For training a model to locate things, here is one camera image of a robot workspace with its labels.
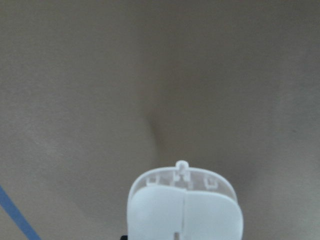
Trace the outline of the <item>white computer mouse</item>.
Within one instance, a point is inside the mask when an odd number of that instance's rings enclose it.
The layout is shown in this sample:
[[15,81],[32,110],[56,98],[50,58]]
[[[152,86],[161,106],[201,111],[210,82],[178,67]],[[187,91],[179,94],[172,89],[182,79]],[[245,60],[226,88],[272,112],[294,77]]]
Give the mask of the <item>white computer mouse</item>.
[[140,175],[130,188],[126,215],[123,240],[243,238],[243,213],[232,185],[185,160]]

